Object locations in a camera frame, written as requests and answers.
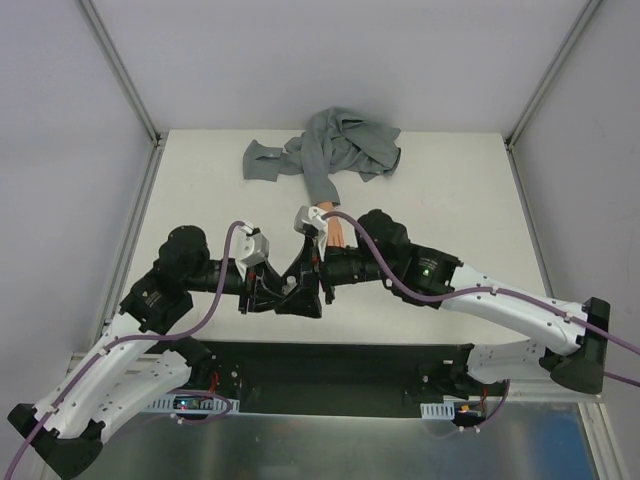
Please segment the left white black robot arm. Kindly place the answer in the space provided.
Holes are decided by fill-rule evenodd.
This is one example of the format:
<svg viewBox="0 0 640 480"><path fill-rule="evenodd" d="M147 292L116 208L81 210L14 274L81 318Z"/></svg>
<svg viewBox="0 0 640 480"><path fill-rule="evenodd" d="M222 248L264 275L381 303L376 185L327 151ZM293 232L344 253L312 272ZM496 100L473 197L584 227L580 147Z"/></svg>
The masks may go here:
<svg viewBox="0 0 640 480"><path fill-rule="evenodd" d="M189 283L206 274L220 298L232 291L232 278L246 282L249 268L266 260L268 251L262 232L241 221L229 227L219 261L211 260L200 228L174 229L151 270L132 285L119 313L76 367L37 403L11 410L8 420L24 438L18 452L32 448L59 478L75 479L153 400L183 385L204 387L211 356L193 335L216 308L190 329L172 330L193 307Z"/></svg>

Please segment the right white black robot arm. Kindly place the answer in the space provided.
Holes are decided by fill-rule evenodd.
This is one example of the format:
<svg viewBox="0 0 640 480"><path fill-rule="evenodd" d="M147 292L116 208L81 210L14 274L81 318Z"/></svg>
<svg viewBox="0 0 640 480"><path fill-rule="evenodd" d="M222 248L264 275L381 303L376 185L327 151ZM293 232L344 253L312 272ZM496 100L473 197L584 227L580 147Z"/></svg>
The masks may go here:
<svg viewBox="0 0 640 480"><path fill-rule="evenodd" d="M583 304L527 293L498 282L458 257L413 243L407 228L380 209L353 222L356 247L327 245L330 213L301 207L297 232L309 237L312 284L327 304L343 285L373 281L403 302L463 313L523 335L519 342L474 344L450 369L452 387L473 394L484 384L544 379L583 394L603 389L610 306Z"/></svg>

